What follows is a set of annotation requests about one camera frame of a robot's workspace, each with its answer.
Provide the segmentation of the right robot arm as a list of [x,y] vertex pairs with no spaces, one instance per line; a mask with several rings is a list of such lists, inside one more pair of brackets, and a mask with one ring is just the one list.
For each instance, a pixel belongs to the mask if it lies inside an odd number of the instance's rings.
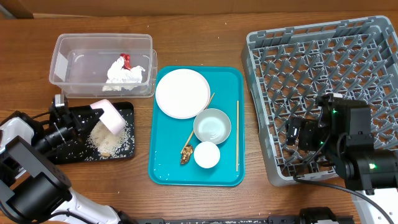
[[397,223],[397,153],[375,149],[369,105],[339,93],[315,103],[317,119],[293,116],[285,124],[286,143],[313,152],[302,167],[325,157],[345,182],[330,187],[351,195],[362,223]]

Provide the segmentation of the pink bowl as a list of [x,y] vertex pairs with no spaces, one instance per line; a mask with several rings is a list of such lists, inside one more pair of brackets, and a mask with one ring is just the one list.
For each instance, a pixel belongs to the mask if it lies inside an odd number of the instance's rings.
[[103,114],[99,119],[114,135],[118,135],[124,129],[126,121],[109,100],[103,99],[97,101],[91,104],[90,107],[93,110],[103,110]]

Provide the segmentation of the white napkin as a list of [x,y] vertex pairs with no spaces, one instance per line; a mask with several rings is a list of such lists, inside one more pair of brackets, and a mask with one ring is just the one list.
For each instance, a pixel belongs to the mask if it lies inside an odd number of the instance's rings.
[[111,65],[107,71],[106,85],[102,87],[102,91],[121,91],[132,90],[135,86],[126,86],[125,83],[141,83],[145,69],[138,65],[130,70],[123,68],[124,59],[119,58]]

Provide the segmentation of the white paper cup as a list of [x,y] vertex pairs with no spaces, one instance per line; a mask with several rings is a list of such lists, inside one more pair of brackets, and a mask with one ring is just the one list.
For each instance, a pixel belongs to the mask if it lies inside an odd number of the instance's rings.
[[201,142],[193,152],[195,162],[204,169],[211,169],[220,161],[220,150],[212,142]]

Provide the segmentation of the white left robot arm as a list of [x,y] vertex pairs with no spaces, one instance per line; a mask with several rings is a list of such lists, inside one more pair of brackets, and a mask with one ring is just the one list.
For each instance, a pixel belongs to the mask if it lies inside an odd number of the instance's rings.
[[54,109],[43,123],[15,111],[1,123],[1,211],[16,223],[133,223],[124,212],[100,205],[72,189],[47,153],[93,129],[102,109]]

